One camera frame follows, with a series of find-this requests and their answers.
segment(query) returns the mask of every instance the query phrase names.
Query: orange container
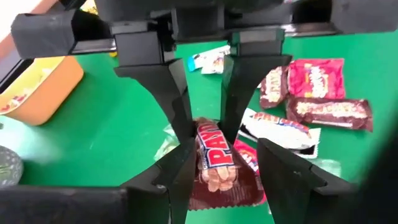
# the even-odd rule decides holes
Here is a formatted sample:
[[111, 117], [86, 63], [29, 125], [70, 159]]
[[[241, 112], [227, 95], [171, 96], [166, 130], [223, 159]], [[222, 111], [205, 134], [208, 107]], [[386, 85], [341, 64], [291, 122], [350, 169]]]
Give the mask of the orange container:
[[72, 56], [35, 59], [0, 95], [0, 115], [43, 124], [82, 78], [83, 69]]

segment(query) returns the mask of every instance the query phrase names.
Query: green table surface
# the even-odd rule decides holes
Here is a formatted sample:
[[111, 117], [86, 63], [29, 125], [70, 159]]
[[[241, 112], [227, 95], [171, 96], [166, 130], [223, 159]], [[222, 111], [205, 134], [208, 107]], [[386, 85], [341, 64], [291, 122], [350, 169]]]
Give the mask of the green table surface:
[[[398, 96], [398, 32], [286, 39], [295, 58], [345, 58], [348, 98], [371, 102], [374, 132], [324, 127], [319, 158], [341, 163], [342, 178], [359, 182], [389, 131]], [[187, 58], [225, 42], [180, 45]], [[153, 164], [166, 134], [165, 115], [138, 82], [118, 78], [107, 54], [79, 56], [85, 77], [53, 118], [32, 127], [0, 117], [0, 144], [25, 162], [22, 184], [117, 186]], [[194, 117], [220, 117], [221, 75], [187, 73]], [[259, 93], [249, 107], [260, 111]], [[267, 110], [284, 116], [284, 106]], [[273, 223], [267, 205], [189, 212], [187, 223]]]

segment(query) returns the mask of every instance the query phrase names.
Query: red candy wrapper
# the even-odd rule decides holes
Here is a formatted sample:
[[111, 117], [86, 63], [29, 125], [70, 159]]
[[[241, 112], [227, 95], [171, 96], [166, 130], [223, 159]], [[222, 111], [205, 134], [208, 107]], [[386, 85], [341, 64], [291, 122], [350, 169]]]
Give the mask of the red candy wrapper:
[[[246, 163], [256, 172], [257, 176], [260, 177], [259, 163], [257, 160], [257, 151], [250, 147], [248, 144], [235, 140], [234, 147], [237, 152], [242, 156]], [[267, 201], [266, 193], [264, 193], [262, 200], [258, 205], [262, 205]]]
[[189, 209], [250, 206], [264, 195], [256, 173], [213, 121], [197, 121], [198, 166]]
[[367, 100], [290, 97], [286, 110], [287, 119], [299, 123], [373, 131], [373, 115]]
[[275, 68], [261, 82], [260, 105], [262, 109], [274, 108], [287, 94], [287, 68]]
[[344, 99], [344, 59], [300, 59], [289, 65], [289, 92], [307, 98]]

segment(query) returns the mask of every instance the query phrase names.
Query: brown candy wrapper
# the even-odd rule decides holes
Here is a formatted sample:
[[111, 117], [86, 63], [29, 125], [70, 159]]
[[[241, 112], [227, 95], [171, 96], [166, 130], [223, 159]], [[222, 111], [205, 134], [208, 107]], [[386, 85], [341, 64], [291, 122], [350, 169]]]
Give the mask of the brown candy wrapper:
[[240, 154], [227, 142], [217, 124], [197, 121], [197, 170], [190, 210], [250, 206], [264, 196], [261, 182]]
[[373, 131], [373, 115], [367, 100], [289, 97], [287, 119]]
[[262, 109], [278, 106], [288, 92], [287, 68], [277, 67], [271, 70], [261, 82], [260, 105]]

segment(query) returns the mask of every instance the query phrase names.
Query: small candy package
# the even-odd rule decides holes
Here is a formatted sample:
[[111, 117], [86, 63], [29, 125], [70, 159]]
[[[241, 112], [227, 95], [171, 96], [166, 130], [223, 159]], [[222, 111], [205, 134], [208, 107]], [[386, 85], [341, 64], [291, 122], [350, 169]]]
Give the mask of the small candy package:
[[299, 123], [325, 124], [373, 131], [373, 114], [367, 100], [290, 97], [287, 119]]
[[287, 68], [275, 68], [261, 82], [260, 105], [262, 109], [276, 107], [287, 94]]
[[[237, 152], [242, 156], [242, 158], [246, 161], [246, 163], [256, 172], [257, 176], [260, 177], [259, 163], [257, 159], [257, 151], [250, 147], [248, 144], [235, 140], [234, 148]], [[267, 201], [266, 193], [262, 200], [257, 205], [262, 205]]]
[[202, 71], [206, 73], [210, 73], [212, 67], [214, 67], [214, 71], [212, 73], [216, 73], [220, 71], [220, 68], [224, 67], [224, 55], [230, 54], [231, 47], [229, 45], [225, 45], [222, 47], [218, 47], [213, 50], [208, 50], [206, 52], [195, 54], [188, 58], [188, 69], [190, 72], [195, 71], [198, 68], [203, 68], [206, 66], [205, 70]]
[[289, 65], [289, 92], [299, 97], [344, 99], [344, 59], [299, 59]]
[[227, 142], [217, 124], [197, 120], [198, 166], [190, 210], [257, 205], [264, 190], [257, 174]]
[[314, 159], [318, 156], [320, 131], [320, 128], [310, 129], [298, 122], [247, 108], [239, 134], [256, 142], [266, 138], [302, 158]]

